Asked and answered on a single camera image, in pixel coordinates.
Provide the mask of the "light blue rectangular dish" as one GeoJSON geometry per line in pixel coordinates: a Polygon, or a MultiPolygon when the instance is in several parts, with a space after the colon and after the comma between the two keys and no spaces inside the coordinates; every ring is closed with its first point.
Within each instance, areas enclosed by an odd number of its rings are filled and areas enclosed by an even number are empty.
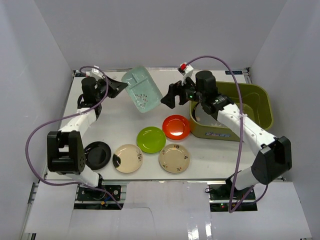
{"type": "Polygon", "coordinates": [[[121,81],[127,84],[125,90],[141,113],[149,112],[161,104],[163,95],[144,66],[137,66],[126,72],[121,81]]]}

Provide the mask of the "grey reindeer plate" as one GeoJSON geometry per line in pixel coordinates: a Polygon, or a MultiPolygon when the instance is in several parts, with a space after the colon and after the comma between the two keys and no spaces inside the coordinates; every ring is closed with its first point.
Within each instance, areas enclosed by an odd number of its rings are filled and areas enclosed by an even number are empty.
{"type": "Polygon", "coordinates": [[[201,125],[211,126],[211,127],[223,127],[223,128],[226,127],[224,124],[215,120],[211,115],[207,114],[199,103],[195,105],[192,114],[196,122],[201,125]]]}

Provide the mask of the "lime green round plate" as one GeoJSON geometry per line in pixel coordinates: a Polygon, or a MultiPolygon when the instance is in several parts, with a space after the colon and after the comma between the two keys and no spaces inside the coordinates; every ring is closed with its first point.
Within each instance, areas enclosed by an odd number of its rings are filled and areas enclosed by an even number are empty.
{"type": "Polygon", "coordinates": [[[164,132],[155,126],[143,128],[136,137],[137,146],[147,154],[160,152],[166,145],[164,132]]]}

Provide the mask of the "cream floral plate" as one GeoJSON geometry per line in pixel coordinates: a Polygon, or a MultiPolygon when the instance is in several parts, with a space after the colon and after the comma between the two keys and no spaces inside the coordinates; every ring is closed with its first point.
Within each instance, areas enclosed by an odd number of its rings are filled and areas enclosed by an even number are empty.
{"type": "Polygon", "coordinates": [[[181,144],[166,145],[159,153],[158,162],[168,173],[180,174],[190,165],[191,154],[181,144]]]}

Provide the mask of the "cream plate with black patch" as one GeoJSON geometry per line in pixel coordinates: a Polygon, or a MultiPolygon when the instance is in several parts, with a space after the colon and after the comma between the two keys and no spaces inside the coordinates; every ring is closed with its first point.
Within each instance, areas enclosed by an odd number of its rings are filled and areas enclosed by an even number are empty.
{"type": "Polygon", "coordinates": [[[116,149],[112,156],[113,166],[117,171],[130,174],[137,171],[143,164],[142,150],[133,144],[124,144],[116,149]]]}

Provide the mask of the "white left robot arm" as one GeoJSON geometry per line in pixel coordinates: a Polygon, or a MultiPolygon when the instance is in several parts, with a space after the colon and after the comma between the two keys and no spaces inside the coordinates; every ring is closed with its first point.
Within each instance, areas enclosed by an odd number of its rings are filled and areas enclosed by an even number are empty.
{"type": "Polygon", "coordinates": [[[127,83],[109,77],[85,77],[81,80],[82,94],[77,100],[76,114],[64,127],[47,135],[48,170],[89,186],[88,193],[96,200],[105,196],[106,187],[99,183],[100,175],[86,165],[82,137],[99,118],[100,101],[105,97],[115,98],[127,86],[127,83]]]}

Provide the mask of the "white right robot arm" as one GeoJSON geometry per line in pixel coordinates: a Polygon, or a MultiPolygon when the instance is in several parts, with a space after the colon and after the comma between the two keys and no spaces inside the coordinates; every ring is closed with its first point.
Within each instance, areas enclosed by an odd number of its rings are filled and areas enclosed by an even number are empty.
{"type": "Polygon", "coordinates": [[[249,145],[255,160],[252,166],[236,171],[226,179],[226,195],[236,200],[243,195],[244,189],[256,184],[268,185],[292,168],[292,149],[290,140],[276,137],[263,130],[225,94],[218,91],[216,78],[212,72],[202,70],[195,80],[187,76],[183,81],[172,83],[161,103],[173,109],[188,101],[197,102],[202,109],[216,121],[224,124],[239,138],[241,143],[249,145]]]}

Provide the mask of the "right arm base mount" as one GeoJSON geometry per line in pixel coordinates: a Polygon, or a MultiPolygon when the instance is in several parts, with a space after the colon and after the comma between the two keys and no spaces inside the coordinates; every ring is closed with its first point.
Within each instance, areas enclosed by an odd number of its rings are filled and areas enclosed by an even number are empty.
{"type": "MultiPolygon", "coordinates": [[[[212,213],[228,212],[230,192],[224,187],[225,184],[210,184],[204,191],[209,194],[209,205],[212,213]]],[[[245,188],[241,192],[234,191],[231,207],[242,199],[249,188],[245,188]]],[[[258,210],[255,191],[252,189],[243,202],[235,210],[236,212],[256,212],[258,210]]]]}

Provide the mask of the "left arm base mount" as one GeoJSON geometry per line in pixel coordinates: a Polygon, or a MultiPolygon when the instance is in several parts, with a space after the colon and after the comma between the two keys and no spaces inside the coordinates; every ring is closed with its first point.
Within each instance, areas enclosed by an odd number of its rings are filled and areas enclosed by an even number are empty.
{"type": "MultiPolygon", "coordinates": [[[[122,186],[103,185],[102,188],[109,192],[122,207],[122,186]]],[[[74,202],[75,210],[120,210],[119,206],[105,192],[86,187],[78,187],[74,202]]]]}

